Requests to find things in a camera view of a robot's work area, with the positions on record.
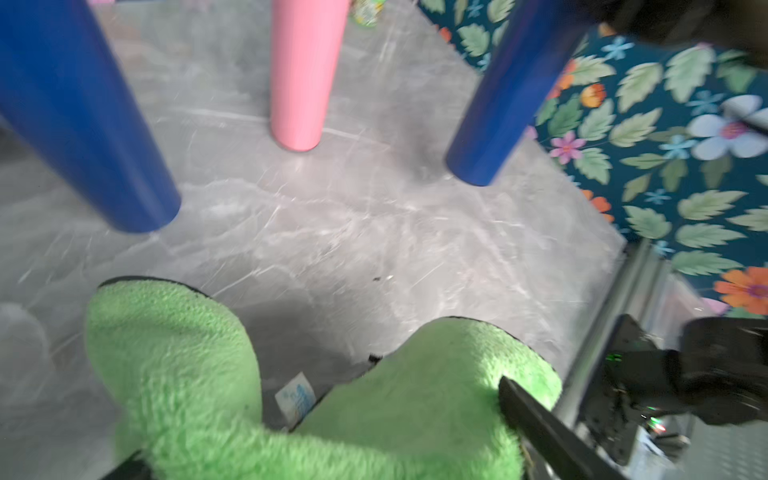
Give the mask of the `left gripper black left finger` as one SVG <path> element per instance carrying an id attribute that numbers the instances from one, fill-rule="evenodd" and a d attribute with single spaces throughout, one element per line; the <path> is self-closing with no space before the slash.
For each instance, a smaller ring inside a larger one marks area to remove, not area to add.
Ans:
<path id="1" fill-rule="evenodd" d="M 131 455 L 113 470 L 105 474 L 101 480 L 152 480 L 151 467 L 144 461 L 139 452 Z"/>

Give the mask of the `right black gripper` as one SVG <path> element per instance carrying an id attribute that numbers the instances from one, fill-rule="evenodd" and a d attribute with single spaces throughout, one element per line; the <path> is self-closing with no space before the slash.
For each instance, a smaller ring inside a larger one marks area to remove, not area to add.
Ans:
<path id="1" fill-rule="evenodd" d="M 767 67 L 767 3 L 762 0 L 604 0 L 579 3 L 617 33 L 658 46 L 705 42 Z"/>

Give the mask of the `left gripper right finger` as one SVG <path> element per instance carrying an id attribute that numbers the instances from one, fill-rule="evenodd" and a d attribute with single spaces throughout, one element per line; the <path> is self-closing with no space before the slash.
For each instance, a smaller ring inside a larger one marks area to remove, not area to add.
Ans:
<path id="1" fill-rule="evenodd" d="M 514 380 L 501 378 L 498 397 L 506 423 L 529 441 L 560 479 L 625 479 Z"/>

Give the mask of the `green microfiber cloth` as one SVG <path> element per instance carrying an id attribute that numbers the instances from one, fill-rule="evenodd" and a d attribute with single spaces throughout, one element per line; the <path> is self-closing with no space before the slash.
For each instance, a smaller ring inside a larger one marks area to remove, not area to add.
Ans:
<path id="1" fill-rule="evenodd" d="M 554 368 L 503 329 L 443 317 L 285 433 L 263 423 L 244 326 L 197 290 L 153 278 L 102 285 L 85 341 L 121 411 L 118 452 L 137 454 L 157 479 L 518 479 L 524 454 L 499 382 L 548 409 L 562 391 Z"/>

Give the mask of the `dark blue thermos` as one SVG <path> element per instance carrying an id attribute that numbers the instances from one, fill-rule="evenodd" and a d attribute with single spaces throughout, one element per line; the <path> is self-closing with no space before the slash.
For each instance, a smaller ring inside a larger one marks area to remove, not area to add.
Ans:
<path id="1" fill-rule="evenodd" d="M 85 1 L 1 4 L 1 116 L 111 226 L 161 229 L 181 197 Z"/>

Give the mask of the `pink thermos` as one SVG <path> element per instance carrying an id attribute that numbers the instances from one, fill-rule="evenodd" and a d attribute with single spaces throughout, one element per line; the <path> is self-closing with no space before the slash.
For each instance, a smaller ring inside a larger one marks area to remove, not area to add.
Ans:
<path id="1" fill-rule="evenodd" d="M 288 150 L 321 140 L 349 8 L 347 0 L 272 2 L 270 128 Z"/>

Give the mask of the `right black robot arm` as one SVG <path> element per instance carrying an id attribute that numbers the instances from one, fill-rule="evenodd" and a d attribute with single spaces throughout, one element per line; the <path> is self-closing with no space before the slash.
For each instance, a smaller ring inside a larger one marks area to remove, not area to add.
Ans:
<path id="1" fill-rule="evenodd" d="M 710 41 L 767 65 L 764 1 L 590 1 L 587 8 L 652 44 Z M 632 316 L 613 314 L 594 326 L 578 364 L 592 375 L 577 418 L 593 429 L 680 413 L 710 425 L 767 418 L 767 325 L 756 319 L 695 319 L 678 349 L 663 350 Z"/>

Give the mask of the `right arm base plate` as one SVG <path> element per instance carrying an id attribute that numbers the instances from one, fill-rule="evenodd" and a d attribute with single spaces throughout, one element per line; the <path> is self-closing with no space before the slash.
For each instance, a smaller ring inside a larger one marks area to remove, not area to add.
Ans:
<path id="1" fill-rule="evenodd" d="M 622 355 L 656 349 L 632 316 L 620 315 L 579 408 L 578 420 L 587 428 L 587 443 L 621 467 L 630 463 L 642 420 L 617 379 Z"/>

